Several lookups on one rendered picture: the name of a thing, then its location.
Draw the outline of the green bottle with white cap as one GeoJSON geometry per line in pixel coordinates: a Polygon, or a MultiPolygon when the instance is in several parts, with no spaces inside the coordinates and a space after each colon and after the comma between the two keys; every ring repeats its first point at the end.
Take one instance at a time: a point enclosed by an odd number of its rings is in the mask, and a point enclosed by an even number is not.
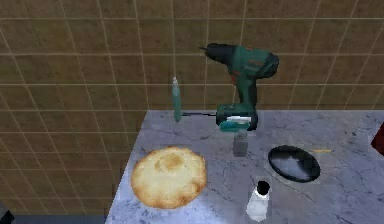
{"type": "Polygon", "coordinates": [[[173,110],[174,110],[174,119],[176,122],[179,122],[182,118],[181,95],[180,95],[178,80],[176,77],[173,78],[173,83],[172,83],[172,103],[173,103],[173,110]]]}

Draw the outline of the white shaker with black cap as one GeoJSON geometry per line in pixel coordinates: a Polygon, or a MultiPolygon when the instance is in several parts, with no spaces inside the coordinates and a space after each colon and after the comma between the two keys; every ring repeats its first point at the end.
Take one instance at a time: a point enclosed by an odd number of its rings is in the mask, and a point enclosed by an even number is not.
{"type": "Polygon", "coordinates": [[[266,219],[269,206],[270,185],[266,181],[259,181],[252,191],[246,206],[246,214],[251,220],[261,222],[266,219]]]}

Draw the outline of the grey translucent shaker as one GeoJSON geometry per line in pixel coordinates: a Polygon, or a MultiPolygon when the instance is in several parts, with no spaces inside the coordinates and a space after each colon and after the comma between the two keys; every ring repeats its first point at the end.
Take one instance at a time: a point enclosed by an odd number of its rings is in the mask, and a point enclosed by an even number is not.
{"type": "Polygon", "coordinates": [[[247,132],[245,130],[239,130],[233,141],[233,154],[235,157],[245,157],[248,150],[247,132]]]}

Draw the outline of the green and black power drill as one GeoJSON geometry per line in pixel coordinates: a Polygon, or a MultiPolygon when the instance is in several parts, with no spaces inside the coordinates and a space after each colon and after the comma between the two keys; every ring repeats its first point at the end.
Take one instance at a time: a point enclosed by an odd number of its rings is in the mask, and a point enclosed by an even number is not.
{"type": "Polygon", "coordinates": [[[216,124],[220,130],[255,130],[258,123],[256,81],[271,78],[277,73],[279,57],[262,49],[219,43],[210,43],[201,50],[209,59],[227,67],[239,96],[238,103],[218,106],[216,124]]]}

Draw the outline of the round golden flat bread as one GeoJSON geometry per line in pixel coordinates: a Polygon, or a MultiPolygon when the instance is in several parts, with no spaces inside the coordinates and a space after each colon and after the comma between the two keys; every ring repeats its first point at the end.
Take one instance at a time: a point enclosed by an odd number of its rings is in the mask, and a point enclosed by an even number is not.
{"type": "Polygon", "coordinates": [[[189,148],[156,149],[134,165],[130,180],[144,205],[176,209],[196,199],[206,187],[205,159],[189,148]]]}

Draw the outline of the black round plate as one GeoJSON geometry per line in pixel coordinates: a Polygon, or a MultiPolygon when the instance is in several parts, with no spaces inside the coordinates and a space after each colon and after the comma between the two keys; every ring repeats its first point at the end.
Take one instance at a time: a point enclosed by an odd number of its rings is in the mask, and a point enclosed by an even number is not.
{"type": "Polygon", "coordinates": [[[317,159],[295,146],[281,145],[272,148],[268,153],[268,162],[277,174],[294,182],[312,182],[321,174],[317,159]]]}

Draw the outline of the dark red object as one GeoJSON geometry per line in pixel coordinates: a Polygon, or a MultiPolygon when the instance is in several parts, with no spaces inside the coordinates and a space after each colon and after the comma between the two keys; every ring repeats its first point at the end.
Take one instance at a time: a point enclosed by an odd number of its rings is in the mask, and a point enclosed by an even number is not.
{"type": "Polygon", "coordinates": [[[381,124],[377,133],[371,141],[371,146],[382,156],[384,156],[384,122],[381,124]]]}

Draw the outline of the black angular object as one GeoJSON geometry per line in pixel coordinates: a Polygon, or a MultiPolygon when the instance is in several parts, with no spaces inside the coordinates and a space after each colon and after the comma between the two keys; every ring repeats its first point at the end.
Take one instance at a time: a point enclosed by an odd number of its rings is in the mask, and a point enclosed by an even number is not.
{"type": "Polygon", "coordinates": [[[9,210],[7,210],[4,215],[0,218],[0,224],[12,224],[14,220],[14,215],[9,210]]]}

